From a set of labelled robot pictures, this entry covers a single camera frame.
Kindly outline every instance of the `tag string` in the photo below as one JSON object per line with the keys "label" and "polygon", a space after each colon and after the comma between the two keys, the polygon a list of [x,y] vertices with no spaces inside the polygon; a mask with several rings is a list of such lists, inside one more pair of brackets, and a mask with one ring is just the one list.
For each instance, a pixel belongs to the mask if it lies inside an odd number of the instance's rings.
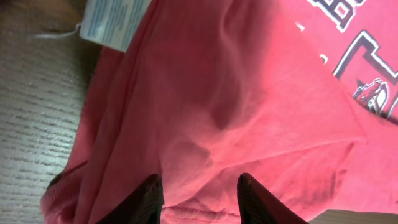
{"label": "tag string", "polygon": [[64,37],[69,37],[69,36],[76,34],[79,31],[80,27],[81,27],[81,22],[76,24],[75,30],[73,30],[71,32],[66,32],[66,33],[62,33],[62,34],[36,34],[36,35],[33,35],[33,38],[60,39],[60,38],[64,38]]}

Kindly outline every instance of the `wood grain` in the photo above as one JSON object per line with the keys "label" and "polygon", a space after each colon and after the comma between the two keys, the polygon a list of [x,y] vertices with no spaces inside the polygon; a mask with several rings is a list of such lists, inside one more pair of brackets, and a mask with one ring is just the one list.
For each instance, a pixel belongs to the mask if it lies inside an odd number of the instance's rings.
{"label": "wood grain", "polygon": [[[69,31],[85,1],[0,0],[0,224],[42,223],[39,201],[69,157],[100,47]],[[327,211],[312,224],[398,223],[397,216]]]}

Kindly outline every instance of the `clothing label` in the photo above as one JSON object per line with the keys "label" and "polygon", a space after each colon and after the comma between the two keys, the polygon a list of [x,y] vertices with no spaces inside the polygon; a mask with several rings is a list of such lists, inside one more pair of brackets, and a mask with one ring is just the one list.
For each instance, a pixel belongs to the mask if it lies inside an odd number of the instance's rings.
{"label": "clothing label", "polygon": [[88,0],[80,37],[125,52],[150,0]]}

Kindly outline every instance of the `red t-shirt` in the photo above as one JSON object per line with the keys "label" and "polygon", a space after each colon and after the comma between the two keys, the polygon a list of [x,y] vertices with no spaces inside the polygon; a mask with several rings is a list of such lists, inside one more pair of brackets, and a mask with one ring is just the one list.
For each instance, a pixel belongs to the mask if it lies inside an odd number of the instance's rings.
{"label": "red t-shirt", "polygon": [[398,213],[396,7],[153,0],[103,50],[45,222],[95,223],[153,173],[167,224],[240,223],[243,172],[305,220]]}

